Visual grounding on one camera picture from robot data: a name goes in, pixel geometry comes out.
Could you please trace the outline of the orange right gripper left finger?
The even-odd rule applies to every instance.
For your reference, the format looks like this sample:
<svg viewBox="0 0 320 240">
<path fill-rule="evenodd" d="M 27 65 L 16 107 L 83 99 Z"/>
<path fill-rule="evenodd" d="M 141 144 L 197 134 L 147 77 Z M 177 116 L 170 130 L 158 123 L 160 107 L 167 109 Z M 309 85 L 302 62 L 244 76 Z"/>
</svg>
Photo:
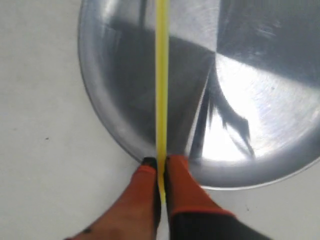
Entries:
<svg viewBox="0 0 320 240">
<path fill-rule="evenodd" d="M 161 219 L 157 161 L 145 157 L 113 205 L 72 240 L 155 240 Z"/>
</svg>

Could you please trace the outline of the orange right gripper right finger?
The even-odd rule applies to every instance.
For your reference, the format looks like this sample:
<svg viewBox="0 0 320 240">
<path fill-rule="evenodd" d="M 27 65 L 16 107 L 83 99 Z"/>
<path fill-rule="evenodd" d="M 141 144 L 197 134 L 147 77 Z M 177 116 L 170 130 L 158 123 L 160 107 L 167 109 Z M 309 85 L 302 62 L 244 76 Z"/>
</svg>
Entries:
<svg viewBox="0 0 320 240">
<path fill-rule="evenodd" d="M 192 177 L 182 155 L 167 158 L 164 172 L 171 240 L 267 240 L 217 205 Z"/>
</svg>

